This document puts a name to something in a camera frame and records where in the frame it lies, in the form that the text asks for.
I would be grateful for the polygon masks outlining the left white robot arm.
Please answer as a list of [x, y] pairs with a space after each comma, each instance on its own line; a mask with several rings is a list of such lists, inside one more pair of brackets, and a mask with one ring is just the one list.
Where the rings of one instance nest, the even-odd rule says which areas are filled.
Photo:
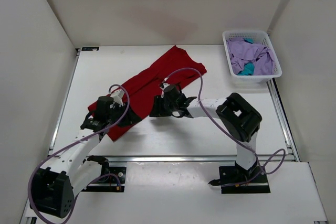
[[44, 161], [28, 184], [30, 206], [39, 216], [58, 218], [69, 215], [78, 194], [89, 184], [105, 182], [111, 176], [107, 158], [89, 153], [114, 126], [126, 127], [141, 118], [130, 102], [117, 97], [101, 96], [96, 109], [89, 112], [77, 137], [68, 146]]

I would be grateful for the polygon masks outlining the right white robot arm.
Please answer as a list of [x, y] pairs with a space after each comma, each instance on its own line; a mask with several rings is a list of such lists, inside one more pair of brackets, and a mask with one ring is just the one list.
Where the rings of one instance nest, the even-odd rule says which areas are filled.
[[219, 119], [225, 133], [236, 142], [236, 177], [242, 182], [254, 177], [257, 167], [256, 136], [262, 121], [256, 109], [238, 93], [232, 93], [227, 98], [200, 99], [187, 97], [177, 84], [164, 83], [160, 88], [162, 93], [154, 97], [150, 117]]

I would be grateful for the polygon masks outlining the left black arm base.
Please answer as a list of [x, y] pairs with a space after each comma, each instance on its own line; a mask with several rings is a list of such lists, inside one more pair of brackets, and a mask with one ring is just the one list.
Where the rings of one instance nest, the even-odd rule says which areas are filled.
[[125, 166], [112, 166], [109, 160], [103, 156], [89, 156], [87, 161], [92, 161], [101, 165], [102, 178], [96, 179], [82, 191], [84, 192], [105, 192], [123, 193], [125, 190], [125, 180], [127, 168]]

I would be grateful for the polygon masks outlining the red t shirt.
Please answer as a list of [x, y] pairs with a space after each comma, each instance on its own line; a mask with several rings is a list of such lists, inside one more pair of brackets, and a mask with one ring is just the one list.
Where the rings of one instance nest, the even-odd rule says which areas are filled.
[[143, 120], [152, 110], [154, 97], [161, 94], [159, 85], [164, 78], [168, 77], [169, 84], [179, 84], [183, 89], [206, 72], [202, 63], [192, 60], [184, 49], [173, 46], [148, 68], [123, 83], [121, 87], [110, 88], [109, 94], [102, 97], [110, 97], [111, 92], [122, 89], [125, 92], [123, 103], [127, 102], [128, 106], [117, 122], [125, 116], [128, 108]]

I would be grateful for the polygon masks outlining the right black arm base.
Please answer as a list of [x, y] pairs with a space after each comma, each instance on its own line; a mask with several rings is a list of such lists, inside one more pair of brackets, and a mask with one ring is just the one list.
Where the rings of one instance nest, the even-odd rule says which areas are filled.
[[208, 182], [221, 188], [221, 194], [269, 194], [267, 175], [257, 166], [250, 175], [245, 175], [235, 166], [220, 166], [219, 178]]

